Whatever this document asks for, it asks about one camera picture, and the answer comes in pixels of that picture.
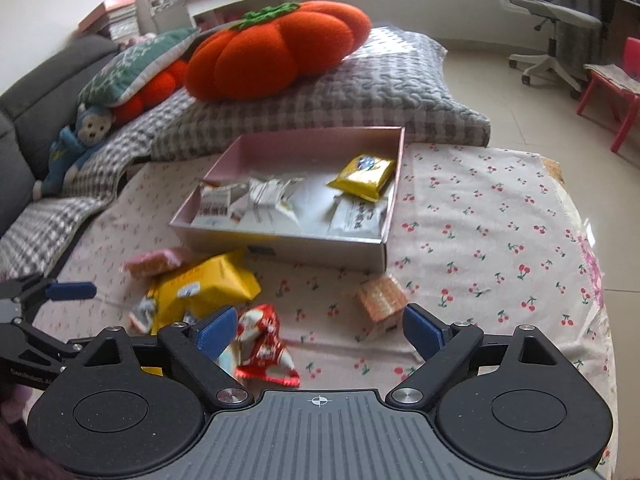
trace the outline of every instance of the circular cover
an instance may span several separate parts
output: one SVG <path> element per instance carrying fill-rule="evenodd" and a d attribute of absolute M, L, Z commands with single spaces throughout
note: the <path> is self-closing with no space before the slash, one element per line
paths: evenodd
<path fill-rule="evenodd" d="M 499 369 L 445 393 L 436 412 L 445 442 L 503 476 L 550 477 L 593 464 L 610 435 L 606 404 L 579 374 L 555 378 L 552 366 L 531 367 Z"/>
<path fill-rule="evenodd" d="M 111 375 L 109 368 L 68 368 L 31 410 L 34 447 L 76 475 L 150 471 L 182 452 L 204 423 L 186 386 L 139 368 Z"/>

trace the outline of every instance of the book stack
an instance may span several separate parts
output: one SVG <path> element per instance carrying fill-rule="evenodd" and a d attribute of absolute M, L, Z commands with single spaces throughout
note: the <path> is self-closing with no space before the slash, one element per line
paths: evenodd
<path fill-rule="evenodd" d="M 104 0 L 78 24 L 78 30 L 112 41 L 139 36 L 136 0 Z"/>

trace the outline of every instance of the gray ribbed plate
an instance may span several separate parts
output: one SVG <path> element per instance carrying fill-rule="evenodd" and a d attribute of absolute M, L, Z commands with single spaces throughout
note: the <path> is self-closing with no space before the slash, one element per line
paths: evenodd
<path fill-rule="evenodd" d="M 459 459 L 419 413 L 372 391 L 265 392 L 222 412 L 202 439 L 145 480 L 495 480 Z M 592 470 L 574 476 L 602 480 Z"/>

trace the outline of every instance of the sofa backrest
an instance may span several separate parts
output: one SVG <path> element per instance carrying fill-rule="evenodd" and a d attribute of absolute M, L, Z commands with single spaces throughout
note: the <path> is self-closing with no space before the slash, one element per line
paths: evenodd
<path fill-rule="evenodd" d="M 76 122 L 81 89 L 117 53 L 113 41 L 85 36 L 0 96 L 0 235 L 31 201 L 34 181 L 47 176 L 49 147 Z"/>

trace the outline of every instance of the tile floor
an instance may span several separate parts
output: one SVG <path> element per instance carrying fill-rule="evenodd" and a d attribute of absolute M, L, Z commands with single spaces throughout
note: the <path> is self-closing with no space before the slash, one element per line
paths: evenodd
<path fill-rule="evenodd" d="M 491 119 L 490 146 L 541 153 L 560 162 L 569 193 L 593 231 L 618 370 L 616 478 L 640 478 L 640 337 L 635 325 L 640 326 L 640 141 L 634 142 L 640 132 L 632 131 L 615 155 L 609 151 L 615 122 L 598 105 L 603 102 L 599 96 L 591 98 L 587 118 L 578 117 L 569 87 L 553 75 L 548 80 L 532 76 L 530 87 L 520 75 L 499 54 L 455 51 L 445 62 L 453 97 Z"/>

